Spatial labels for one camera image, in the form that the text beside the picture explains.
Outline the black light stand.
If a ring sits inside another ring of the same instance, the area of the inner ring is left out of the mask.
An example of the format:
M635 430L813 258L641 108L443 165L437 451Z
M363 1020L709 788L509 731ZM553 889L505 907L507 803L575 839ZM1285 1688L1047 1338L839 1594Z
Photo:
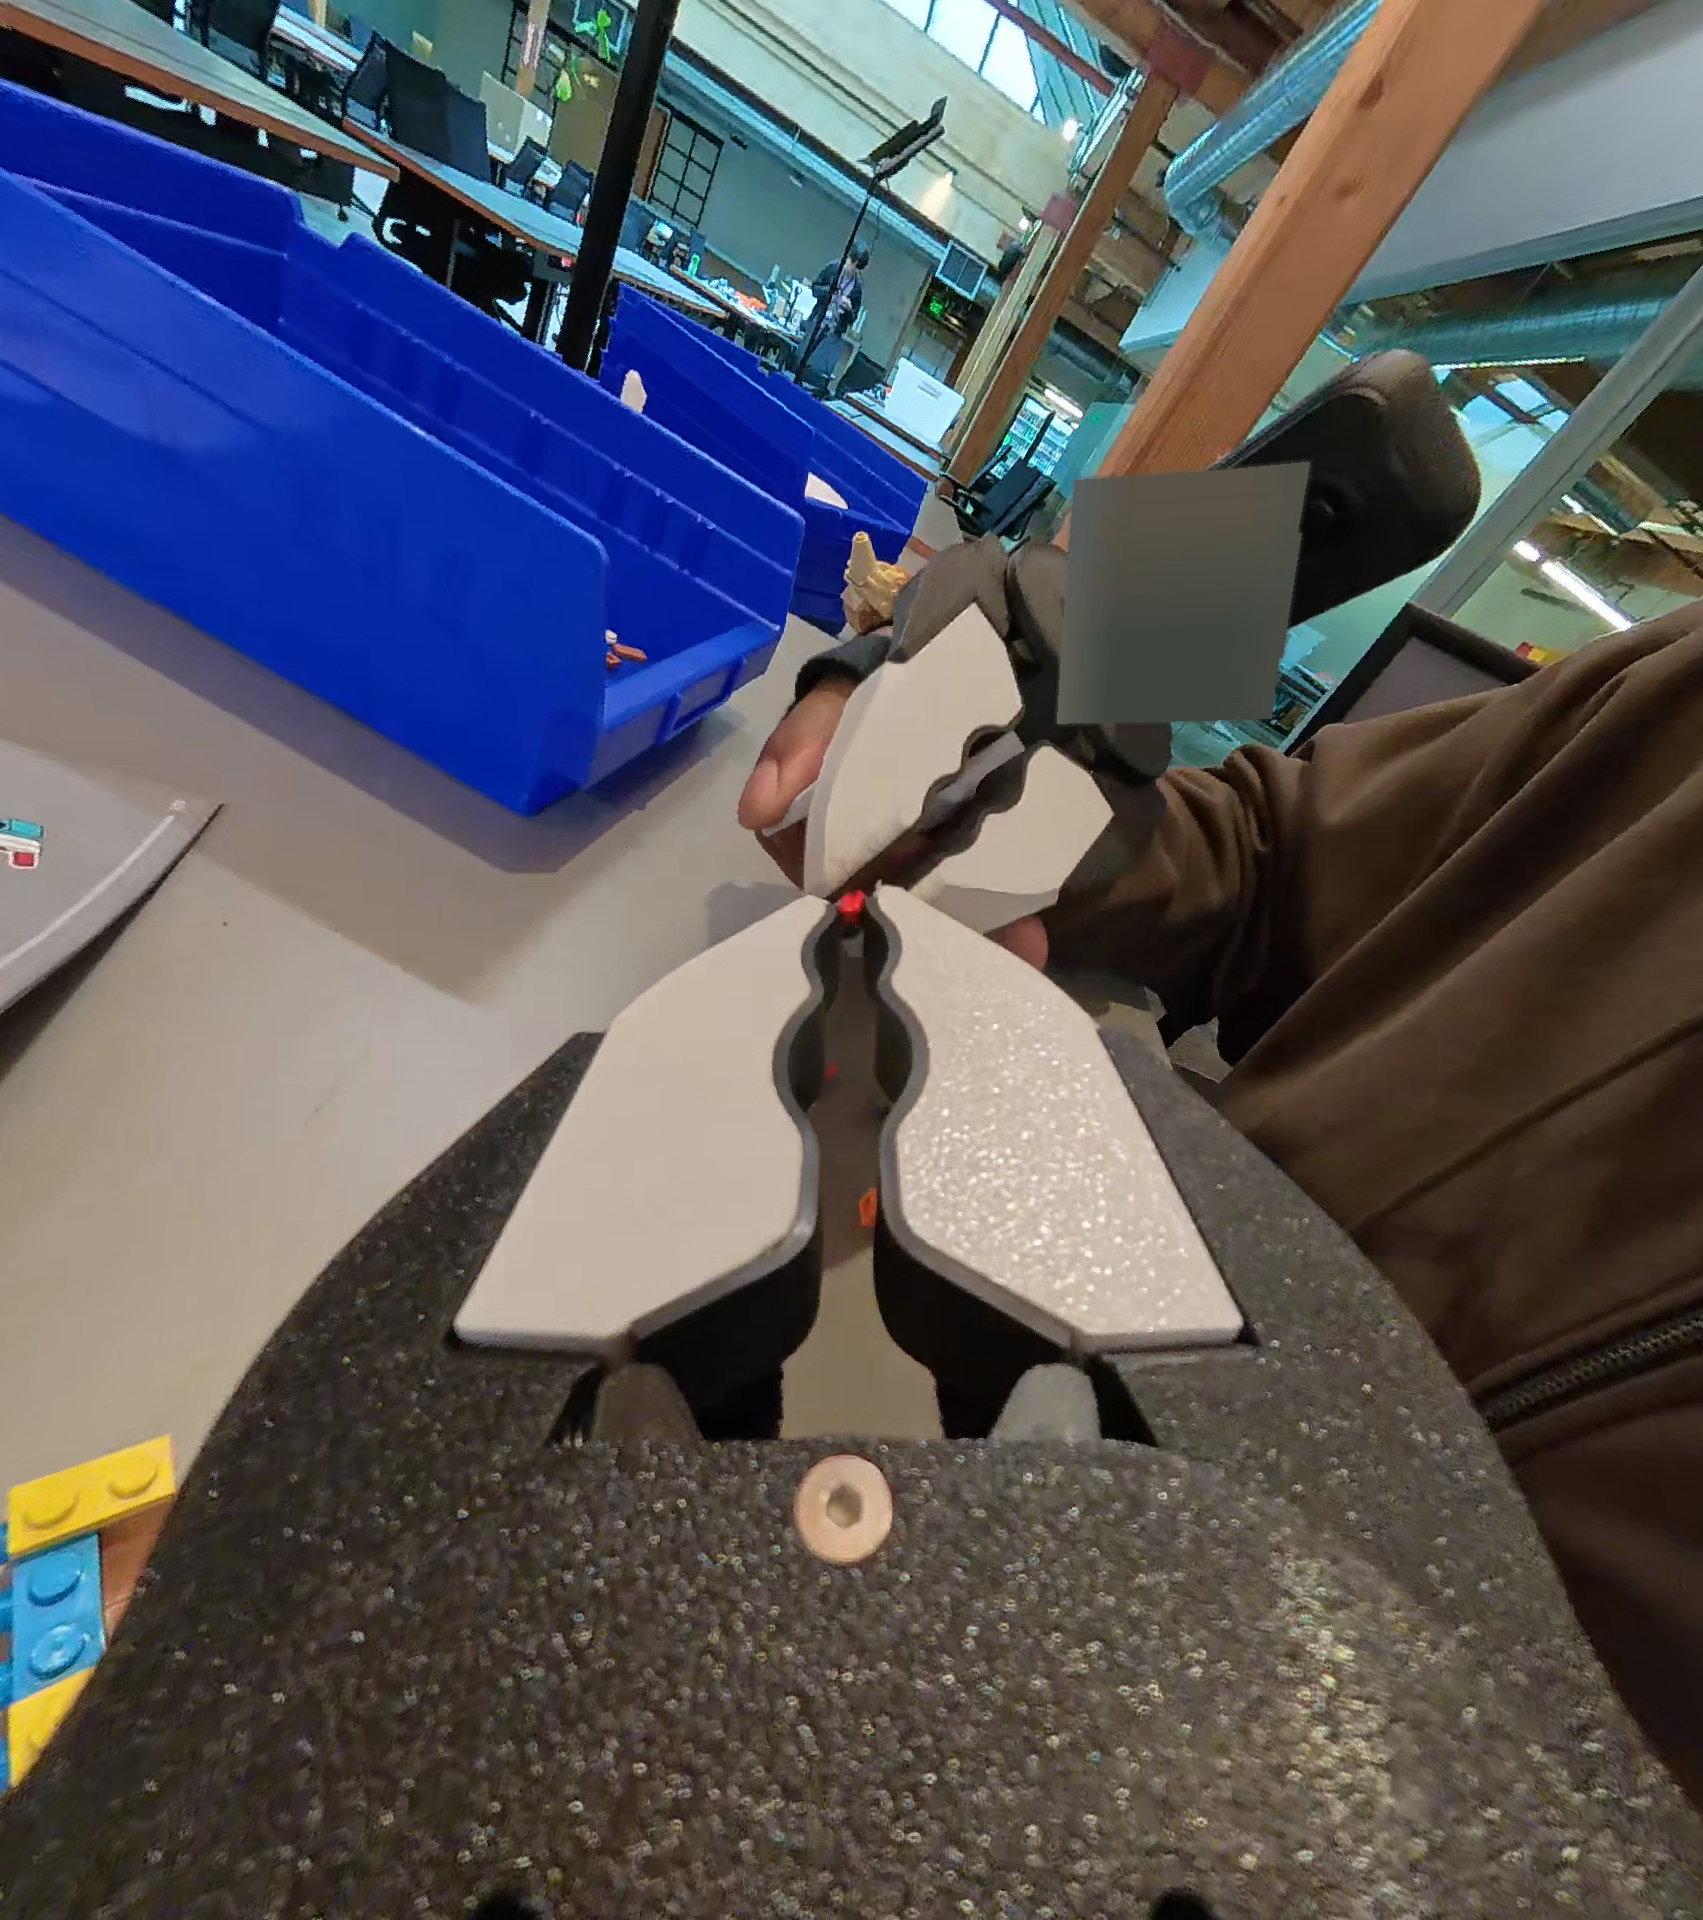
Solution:
M923 153L927 153L937 140L937 137L943 133L945 106L947 106L947 99L935 100L927 116L907 123L897 133L893 133L883 142L879 142L875 149L871 149L859 161L859 168L863 170L863 202L859 204L859 212L855 215L851 235L847 236L837 263L851 250L855 242L861 242L863 218L871 208L873 194L877 194L877 191L883 189L907 165L915 163ZM867 301L863 301L859 329L867 322L865 309L867 309ZM829 389L823 392L815 392L815 396L831 398L837 392L841 376L847 373L847 368L857 358L857 352L861 351L863 335L859 333L859 329L853 337L853 346L845 351L843 362L835 378L831 380ZM799 358L797 373L801 373L801 366L803 366L803 354Z

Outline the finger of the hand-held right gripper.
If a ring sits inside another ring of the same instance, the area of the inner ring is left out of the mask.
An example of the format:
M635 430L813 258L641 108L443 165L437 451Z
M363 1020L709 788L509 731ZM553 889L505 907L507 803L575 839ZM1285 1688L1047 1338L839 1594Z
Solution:
M1091 773L1041 743L987 741L953 773L917 754L887 773L897 835L933 839L907 895L975 933L997 933L1055 905L1065 880L1111 821Z
M887 658L847 701L807 791L803 890L837 895L923 816L947 818L1025 751L1007 648L959 613L917 652Z

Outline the grey metal frame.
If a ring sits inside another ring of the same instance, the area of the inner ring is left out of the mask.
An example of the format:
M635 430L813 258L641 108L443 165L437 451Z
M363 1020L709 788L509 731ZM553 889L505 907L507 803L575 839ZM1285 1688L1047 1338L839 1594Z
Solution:
M1425 613L1457 618L1471 594L1509 561L1511 547L1535 529L1559 492L1582 476L1700 352L1703 265L1577 405L1567 425L1479 514L1409 603Z

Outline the row of black office chairs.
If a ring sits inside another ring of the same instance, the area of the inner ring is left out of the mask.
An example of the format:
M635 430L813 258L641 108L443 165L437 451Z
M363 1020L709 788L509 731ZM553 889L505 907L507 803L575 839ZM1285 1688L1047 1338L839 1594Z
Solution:
M367 43L343 89L343 124L383 133L459 174L503 189L493 176L479 100L383 37ZM523 301L533 281L565 281L573 267L467 218L423 181L391 181L373 226L387 252L495 316Z

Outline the person's brown jacket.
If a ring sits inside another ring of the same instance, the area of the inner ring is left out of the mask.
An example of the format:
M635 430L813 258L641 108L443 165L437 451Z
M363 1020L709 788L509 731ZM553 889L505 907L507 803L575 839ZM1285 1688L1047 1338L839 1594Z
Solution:
M1351 1236L1431 1332L1703 1815L1703 1011Z

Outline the tan toy figure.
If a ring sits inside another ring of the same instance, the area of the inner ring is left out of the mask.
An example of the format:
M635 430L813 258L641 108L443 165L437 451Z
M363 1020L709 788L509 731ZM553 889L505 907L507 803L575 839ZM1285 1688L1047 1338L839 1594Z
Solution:
M889 628L895 600L909 587L917 569L885 562L865 531L853 535L841 588L845 631L855 636Z

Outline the blue plastic bin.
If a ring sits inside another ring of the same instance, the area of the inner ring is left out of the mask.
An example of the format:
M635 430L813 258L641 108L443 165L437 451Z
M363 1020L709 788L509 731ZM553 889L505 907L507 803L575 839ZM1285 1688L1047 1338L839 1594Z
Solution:
M713 330L623 284L599 378L619 391L627 373L645 389L649 420L803 516L789 613L837 635L855 539L897 564L925 478Z
M759 677L803 540L285 189L3 79L0 516L519 815Z

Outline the thick wooden support post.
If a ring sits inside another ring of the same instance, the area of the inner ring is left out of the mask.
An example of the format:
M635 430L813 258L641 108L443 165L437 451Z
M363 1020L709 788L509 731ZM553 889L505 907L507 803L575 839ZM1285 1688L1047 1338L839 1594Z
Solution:
M1209 469L1255 430L1539 13L1379 9L1137 396L1101 478Z

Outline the thin wooden support post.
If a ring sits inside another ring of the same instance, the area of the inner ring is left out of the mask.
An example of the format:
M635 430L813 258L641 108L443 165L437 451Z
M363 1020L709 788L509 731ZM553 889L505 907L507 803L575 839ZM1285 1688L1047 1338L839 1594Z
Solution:
M1045 207L1029 250L965 362L963 405L943 462L951 484L975 478L999 445L1089 255L1181 93L1169 52L1153 51L1151 65L1121 97L1123 115L1113 133L1093 145L1095 166L1083 191Z

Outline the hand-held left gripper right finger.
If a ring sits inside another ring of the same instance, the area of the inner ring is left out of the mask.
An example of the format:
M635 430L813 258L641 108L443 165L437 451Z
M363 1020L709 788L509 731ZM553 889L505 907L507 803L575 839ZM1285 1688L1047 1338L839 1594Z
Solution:
M1237 1343L1243 1312L1093 1018L889 885L865 901L865 962L899 1250L1079 1358Z

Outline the person's right forearm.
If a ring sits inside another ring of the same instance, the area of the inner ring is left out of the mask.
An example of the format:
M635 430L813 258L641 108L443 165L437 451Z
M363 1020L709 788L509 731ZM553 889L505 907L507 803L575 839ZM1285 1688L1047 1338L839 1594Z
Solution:
M1243 1067L1489 1133L1703 1039L1703 600L1523 684L1165 776L1055 959L1257 1029Z

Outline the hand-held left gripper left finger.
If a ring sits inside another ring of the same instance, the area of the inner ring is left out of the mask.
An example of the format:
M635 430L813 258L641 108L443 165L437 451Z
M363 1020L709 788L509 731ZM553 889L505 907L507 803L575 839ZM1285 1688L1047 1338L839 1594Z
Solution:
M633 1354L811 1250L835 941L801 895L623 1009L455 1312L463 1344Z

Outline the black metal pole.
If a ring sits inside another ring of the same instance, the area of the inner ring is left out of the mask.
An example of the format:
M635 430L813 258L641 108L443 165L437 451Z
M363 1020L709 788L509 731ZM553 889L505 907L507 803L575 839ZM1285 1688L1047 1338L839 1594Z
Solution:
M639 3L635 10L557 335L559 358L577 373L589 368L595 352L599 322L615 277L623 215L669 54L677 9L679 3Z

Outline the ribbed silver ventilation duct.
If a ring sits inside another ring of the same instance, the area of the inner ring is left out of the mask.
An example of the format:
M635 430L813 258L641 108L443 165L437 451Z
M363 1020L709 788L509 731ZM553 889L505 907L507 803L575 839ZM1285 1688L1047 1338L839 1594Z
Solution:
M1379 3L1351 3L1329 14L1175 157L1161 196L1177 229L1195 238L1225 232L1221 185L1311 119L1379 10Z
M1417 316L1353 324L1343 352L1407 351L1443 368L1608 365L1676 299L1658 289L1626 299L1573 296L1499 313Z

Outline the yellow and blue brick build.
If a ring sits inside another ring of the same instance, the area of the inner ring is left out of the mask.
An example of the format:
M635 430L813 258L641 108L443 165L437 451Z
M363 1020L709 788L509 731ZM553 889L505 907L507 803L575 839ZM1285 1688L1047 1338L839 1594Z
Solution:
M13 1485L0 1517L0 1799L69 1717L177 1499L165 1434Z

